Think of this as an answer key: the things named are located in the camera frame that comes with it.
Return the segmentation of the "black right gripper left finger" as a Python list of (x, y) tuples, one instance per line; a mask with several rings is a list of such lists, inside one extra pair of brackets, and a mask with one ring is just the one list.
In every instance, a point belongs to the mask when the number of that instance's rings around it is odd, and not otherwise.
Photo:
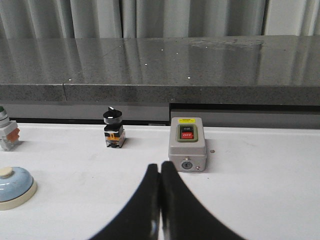
[(160, 174), (149, 164), (145, 175), (127, 204), (93, 240), (157, 240), (159, 234)]

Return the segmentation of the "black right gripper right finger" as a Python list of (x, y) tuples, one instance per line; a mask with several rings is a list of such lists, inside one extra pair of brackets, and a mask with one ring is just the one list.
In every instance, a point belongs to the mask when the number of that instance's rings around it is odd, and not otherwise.
[(242, 240), (193, 195), (171, 161), (161, 165), (160, 202), (166, 240)]

